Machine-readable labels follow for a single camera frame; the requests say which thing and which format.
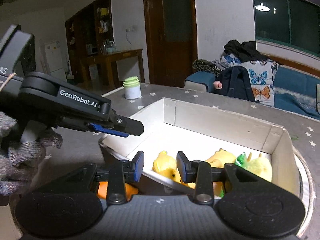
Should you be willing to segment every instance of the backpack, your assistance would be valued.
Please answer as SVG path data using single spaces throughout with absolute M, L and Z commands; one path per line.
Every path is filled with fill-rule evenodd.
M 255 102 L 249 74 L 244 67 L 227 68 L 221 71 L 216 81 L 222 83 L 222 88 L 215 89 L 214 94 Z

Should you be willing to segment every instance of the wooden cabinet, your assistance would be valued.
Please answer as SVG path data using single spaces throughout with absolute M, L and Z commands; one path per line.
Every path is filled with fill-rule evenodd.
M 75 82 L 90 80 L 86 58 L 102 55 L 103 41 L 113 41 L 111 0 L 96 0 L 66 21 L 70 66 Z

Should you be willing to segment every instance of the gloved hand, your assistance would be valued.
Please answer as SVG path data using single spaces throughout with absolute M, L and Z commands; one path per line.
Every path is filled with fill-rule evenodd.
M 0 112 L 0 140 L 9 135 L 16 120 Z M 37 141 L 10 142 L 8 153 L 0 152 L 0 195 L 22 194 L 38 171 L 46 156 L 46 147 L 60 148 L 61 135 L 51 128 L 42 132 Z

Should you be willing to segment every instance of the table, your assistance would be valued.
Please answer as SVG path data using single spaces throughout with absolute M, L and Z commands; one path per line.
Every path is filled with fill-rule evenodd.
M 143 60 L 142 60 L 142 49 L 132 49 L 132 50 L 122 50 L 107 55 L 97 55 L 86 58 L 87 65 L 102 64 L 102 76 L 103 80 L 109 81 L 109 87 L 111 89 L 115 88 L 115 76 L 118 76 L 116 68 L 112 67 L 113 62 L 122 60 L 130 57 L 138 57 L 139 70 L 140 70 L 140 81 L 145 82 L 144 80 L 144 71 L 143 71 Z
M 147 107 L 163 97 L 167 97 L 210 107 L 218 107 L 222 110 L 237 112 L 282 125 L 292 137 L 293 145 L 307 161 L 315 182 L 315 191 L 319 192 L 320 190 L 320 121 L 318 120 L 235 98 L 159 85 L 142 83 L 142 97 L 131 101 L 124 98 L 124 91 L 122 89 L 112 92 L 106 95 L 112 101 L 112 108 L 117 114 L 127 117 L 138 112 L 141 108 Z M 44 160 L 40 165 L 39 174 L 33 181 L 33 186 L 47 183 L 53 178 L 62 176 L 82 166 L 84 163 L 95 162 L 99 165 L 104 164 L 103 156 L 97 144 L 101 135 L 64 128 L 58 128 L 56 132 L 60 133 L 63 137 L 62 147 L 60 150 L 52 147 L 47 150 L 47 155 L 51 156 L 51 158 Z M 320 201 L 316 199 L 311 223 L 302 239 L 320 239 L 319 203 Z

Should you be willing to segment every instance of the window frame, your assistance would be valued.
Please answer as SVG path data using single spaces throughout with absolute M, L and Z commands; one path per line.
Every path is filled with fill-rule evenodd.
M 276 44 L 279 44 L 279 45 L 282 45 L 282 46 L 286 46 L 286 47 L 289 47 L 289 48 L 300 50 L 302 52 L 311 54 L 311 55 L 316 56 L 316 57 L 320 57 L 320 52 L 318 54 L 318 53 L 315 53 L 313 51 L 310 51 L 310 50 L 307 50 L 307 49 L 292 45 L 291 12 L 290 12 L 289 0 L 287 0 L 287 7 L 288 7 L 288 14 L 289 14 L 289 43 L 286 43 L 286 42 L 283 42 L 283 41 L 277 41 L 277 40 L 269 39 L 269 38 L 262 38 L 262 37 L 257 36 L 255 3 L 254 3 L 254 0 L 252 0 L 252 1 L 253 1 L 253 9 L 254 9 L 254 26 L 255 26 L 255 38 L 256 38 L 256 40 L 268 41 L 268 42 L 276 43 Z

